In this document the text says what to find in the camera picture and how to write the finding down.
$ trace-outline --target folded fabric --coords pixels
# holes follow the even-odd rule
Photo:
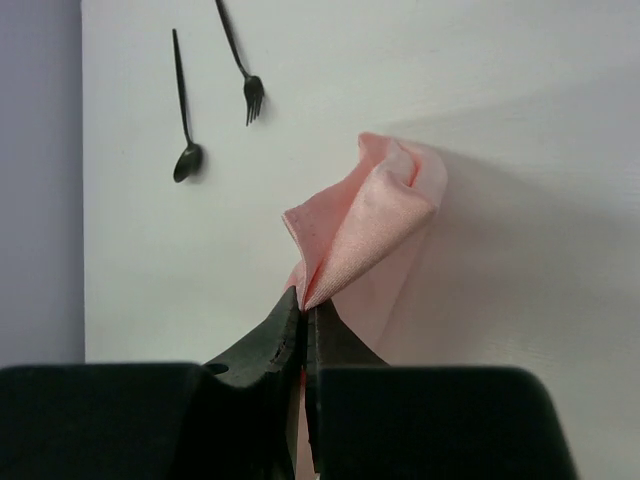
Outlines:
[[[447,173],[424,145],[372,133],[358,140],[354,170],[283,216],[302,257],[287,287],[296,286],[302,310],[333,298],[345,323],[376,350]],[[298,478],[313,478],[304,409],[300,417]]]

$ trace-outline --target gray surface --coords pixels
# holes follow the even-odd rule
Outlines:
[[[0,1],[0,366],[84,359],[79,0]]]

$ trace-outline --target utensil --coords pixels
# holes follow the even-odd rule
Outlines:
[[[257,75],[251,75],[242,65],[240,55],[238,54],[238,47],[233,37],[233,28],[231,26],[231,20],[227,14],[227,9],[224,6],[222,0],[216,0],[216,6],[218,7],[218,13],[220,14],[220,20],[222,21],[222,27],[224,33],[229,41],[231,47],[231,53],[236,61],[236,65],[244,77],[244,98],[247,101],[247,126],[253,122],[258,115],[260,115],[260,108],[262,107],[262,100],[264,99],[264,86],[262,80]]]
[[[180,55],[180,45],[178,43],[178,32],[174,28],[173,33],[173,56],[176,63],[176,79],[178,81],[178,97],[180,98],[180,114],[182,116],[182,129],[187,140],[187,148],[180,155],[176,168],[173,170],[173,180],[180,183],[191,175],[197,175],[202,168],[204,150],[200,145],[191,139],[189,124],[187,122],[187,92],[184,84],[184,72],[182,71],[182,56]]]

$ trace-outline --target fork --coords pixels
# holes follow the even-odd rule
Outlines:
[[[238,54],[238,47],[236,46],[236,41],[233,38],[231,21],[229,20],[227,9],[225,8],[222,0],[216,0],[216,6],[218,7],[218,13],[220,14],[224,33],[226,34],[229,46],[231,47],[231,53],[233,54],[233,58],[236,61],[236,65],[238,66],[240,73],[242,73],[242,76],[244,77],[244,98],[247,101],[246,125],[249,126],[249,124],[258,118],[258,115],[260,115],[262,100],[264,99],[264,86],[262,85],[260,77],[249,74],[246,68],[242,65],[240,55]]]

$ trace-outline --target spoon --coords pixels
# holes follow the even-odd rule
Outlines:
[[[189,125],[187,123],[187,93],[184,85],[184,73],[182,71],[182,57],[180,55],[180,45],[178,44],[178,32],[173,29],[173,56],[176,62],[176,78],[178,80],[178,97],[180,98],[180,114],[182,115],[182,129],[187,140],[187,148],[180,155],[176,168],[173,170],[173,180],[176,183],[182,182],[190,175],[197,175],[202,168],[204,150],[200,145],[191,139]]]

